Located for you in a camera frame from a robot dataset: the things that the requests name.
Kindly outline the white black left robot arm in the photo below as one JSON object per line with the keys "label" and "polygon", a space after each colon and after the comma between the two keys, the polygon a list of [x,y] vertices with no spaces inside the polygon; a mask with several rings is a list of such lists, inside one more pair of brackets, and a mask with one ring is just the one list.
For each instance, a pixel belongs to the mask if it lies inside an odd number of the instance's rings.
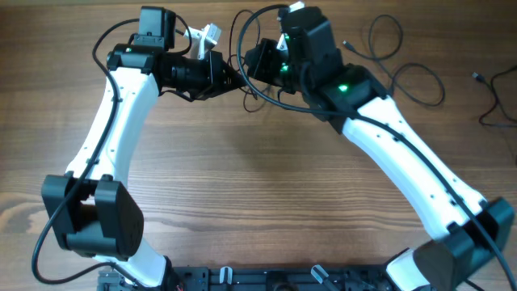
{"label": "white black left robot arm", "polygon": [[170,260],[144,239],[143,213],[128,193],[128,170],[150,109],[164,93],[188,102],[243,86],[240,75],[216,51],[214,24],[188,27],[188,46],[174,50],[180,17],[144,6],[138,30],[100,64],[107,84],[82,148],[63,175],[48,175],[41,188],[48,212],[45,233],[60,248],[92,258],[121,276],[129,290],[180,290]]}

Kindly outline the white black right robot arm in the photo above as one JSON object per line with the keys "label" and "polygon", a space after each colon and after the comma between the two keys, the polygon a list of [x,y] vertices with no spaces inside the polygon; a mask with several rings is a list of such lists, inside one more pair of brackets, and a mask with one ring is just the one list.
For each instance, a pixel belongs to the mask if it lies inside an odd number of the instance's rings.
{"label": "white black right robot arm", "polygon": [[245,82],[300,92],[302,112],[324,120],[364,151],[418,214],[429,241],[385,265],[400,290],[453,290],[503,256],[515,219],[504,199],[487,201],[459,179],[407,124],[391,94],[363,66],[344,64],[330,21],[315,6],[278,4],[281,39],[239,52]]}

